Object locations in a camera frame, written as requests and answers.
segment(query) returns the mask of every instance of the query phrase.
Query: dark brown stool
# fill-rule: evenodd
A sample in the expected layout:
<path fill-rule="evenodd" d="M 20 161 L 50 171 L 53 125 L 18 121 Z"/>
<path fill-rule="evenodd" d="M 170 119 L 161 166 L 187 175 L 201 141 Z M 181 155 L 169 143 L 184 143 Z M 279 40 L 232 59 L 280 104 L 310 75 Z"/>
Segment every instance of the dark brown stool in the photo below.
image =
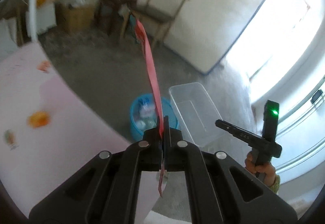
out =
<path fill-rule="evenodd" d="M 118 15 L 119 15 L 118 11 L 120 10 L 121 6 L 124 4 L 127 4 L 127 6 L 129 6 L 129 7 L 133 7 L 133 6 L 136 6 L 137 0 L 100 0 L 100 5 L 99 5 L 97 12 L 95 14 L 95 18 L 96 18 L 97 25 L 99 25 L 100 19 L 102 17 L 110 17 L 110 21 L 108 23 L 107 35 L 111 34 L 113 26 L 116 23 Z M 101 16 L 100 15 L 103 5 L 112 8 L 112 13 L 110 16 Z"/>

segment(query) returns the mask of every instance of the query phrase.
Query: clear plastic container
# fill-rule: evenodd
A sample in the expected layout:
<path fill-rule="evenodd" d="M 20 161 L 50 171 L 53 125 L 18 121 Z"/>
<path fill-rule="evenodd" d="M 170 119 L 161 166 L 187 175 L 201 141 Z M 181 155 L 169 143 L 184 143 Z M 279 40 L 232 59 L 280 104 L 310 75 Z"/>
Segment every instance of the clear plastic container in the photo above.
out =
<path fill-rule="evenodd" d="M 204 147 L 225 134 L 215 125 L 222 117 L 203 85 L 175 85 L 169 88 L 169 94 L 184 140 Z"/>

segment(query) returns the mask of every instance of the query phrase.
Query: pink table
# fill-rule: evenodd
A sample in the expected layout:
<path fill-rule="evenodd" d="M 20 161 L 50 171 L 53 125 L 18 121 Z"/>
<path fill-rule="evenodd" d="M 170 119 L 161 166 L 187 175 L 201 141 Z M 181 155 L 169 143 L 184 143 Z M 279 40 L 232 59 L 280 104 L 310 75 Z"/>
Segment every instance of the pink table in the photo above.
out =
<path fill-rule="evenodd" d="M 71 91 L 38 43 L 22 47 L 0 63 L 0 135 L 12 131 L 16 148 L 0 141 L 0 179 L 28 217 L 30 210 L 102 150 L 130 144 Z M 33 129 L 27 118 L 45 110 L 50 124 Z M 157 173 L 141 176 L 135 223 L 142 223 L 159 198 Z"/>

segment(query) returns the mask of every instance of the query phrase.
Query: blue trash can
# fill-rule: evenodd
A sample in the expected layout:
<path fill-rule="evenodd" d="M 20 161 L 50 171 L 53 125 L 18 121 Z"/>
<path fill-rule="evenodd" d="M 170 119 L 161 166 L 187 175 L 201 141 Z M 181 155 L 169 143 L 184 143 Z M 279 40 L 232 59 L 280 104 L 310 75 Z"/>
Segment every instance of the blue trash can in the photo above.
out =
<path fill-rule="evenodd" d="M 131 135 L 136 141 L 140 141 L 143 138 L 143 131 L 139 130 L 135 124 L 134 118 L 139 116 L 139 100 L 146 98 L 149 99 L 150 102 L 154 103 L 153 95 L 152 94 L 145 94 L 139 96 L 135 101 L 133 101 L 130 109 L 130 120 L 131 120 Z M 169 126 L 174 129 L 178 129 L 178 120 L 173 112 L 172 106 L 170 102 L 162 97 L 161 98 L 161 105 L 162 105 L 162 114 L 163 116 L 168 116 Z"/>

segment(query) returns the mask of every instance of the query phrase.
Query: green sleeve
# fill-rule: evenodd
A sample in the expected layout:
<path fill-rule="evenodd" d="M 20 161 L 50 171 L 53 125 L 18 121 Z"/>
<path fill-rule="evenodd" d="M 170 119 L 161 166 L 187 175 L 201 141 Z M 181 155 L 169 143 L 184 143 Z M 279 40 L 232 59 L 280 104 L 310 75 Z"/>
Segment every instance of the green sleeve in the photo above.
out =
<path fill-rule="evenodd" d="M 275 176 L 275 181 L 272 186 L 269 187 L 274 193 L 277 193 L 280 188 L 280 176 L 276 175 Z"/>

